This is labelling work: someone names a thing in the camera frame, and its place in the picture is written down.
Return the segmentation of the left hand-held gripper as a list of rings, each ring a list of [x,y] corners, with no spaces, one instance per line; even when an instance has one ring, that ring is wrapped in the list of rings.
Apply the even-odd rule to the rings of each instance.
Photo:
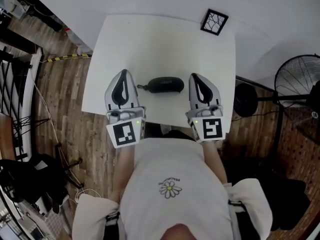
[[[109,122],[106,129],[114,148],[136,145],[143,140],[146,108],[139,106],[136,85],[127,69],[111,80],[104,100],[106,109],[111,110],[106,113]]]

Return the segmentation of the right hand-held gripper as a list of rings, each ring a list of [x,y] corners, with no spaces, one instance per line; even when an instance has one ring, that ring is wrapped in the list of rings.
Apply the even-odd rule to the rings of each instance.
[[[224,140],[223,106],[218,88],[206,77],[192,73],[189,78],[190,108],[185,113],[197,143]]]

